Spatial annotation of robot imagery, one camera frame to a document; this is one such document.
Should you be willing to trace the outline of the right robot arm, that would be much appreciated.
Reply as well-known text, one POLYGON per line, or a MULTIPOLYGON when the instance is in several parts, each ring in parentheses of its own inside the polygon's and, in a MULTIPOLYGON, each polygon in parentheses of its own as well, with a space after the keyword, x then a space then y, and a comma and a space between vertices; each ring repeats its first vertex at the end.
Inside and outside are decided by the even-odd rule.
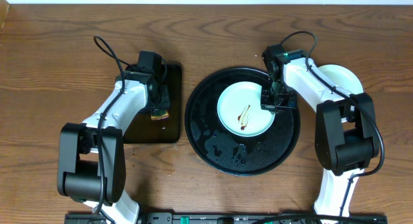
POLYGON ((277 44, 262 58, 270 79, 261 91, 261 109, 296 111, 301 96, 316 113, 314 145, 323 179, 315 213, 348 217, 357 175, 379 154, 371 97, 349 69, 318 67, 304 50, 287 52, 277 44))

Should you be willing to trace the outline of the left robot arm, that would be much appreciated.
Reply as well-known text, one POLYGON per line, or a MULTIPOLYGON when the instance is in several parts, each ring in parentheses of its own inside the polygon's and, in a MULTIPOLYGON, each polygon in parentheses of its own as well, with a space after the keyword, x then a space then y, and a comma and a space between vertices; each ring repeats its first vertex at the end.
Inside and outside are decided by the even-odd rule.
POLYGON ((139 205, 125 191, 123 136, 136 114, 167 97, 165 77, 122 72, 90 117, 61 129, 57 191, 91 207, 90 223, 137 223, 139 205))

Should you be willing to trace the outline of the light blue plate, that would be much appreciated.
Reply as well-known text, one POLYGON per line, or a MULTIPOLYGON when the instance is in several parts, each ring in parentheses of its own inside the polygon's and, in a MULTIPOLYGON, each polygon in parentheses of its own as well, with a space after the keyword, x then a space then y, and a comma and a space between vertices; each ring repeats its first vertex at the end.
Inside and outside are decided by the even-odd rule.
POLYGON ((276 113, 261 108, 261 89, 257 83, 242 81, 221 93, 217 114, 229 132, 241 137, 255 137, 271 127, 276 113))
POLYGON ((363 86, 358 77, 349 69, 340 65, 323 65, 319 70, 324 73, 336 85, 352 92, 353 94, 363 93, 363 86))

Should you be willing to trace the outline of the green and yellow sponge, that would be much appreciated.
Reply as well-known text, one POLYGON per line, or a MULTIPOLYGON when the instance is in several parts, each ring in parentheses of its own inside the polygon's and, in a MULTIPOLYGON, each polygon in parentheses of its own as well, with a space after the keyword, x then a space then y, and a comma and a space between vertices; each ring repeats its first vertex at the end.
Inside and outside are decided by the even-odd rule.
POLYGON ((169 117, 168 110, 156 109, 151 111, 150 118, 152 121, 162 120, 169 117))

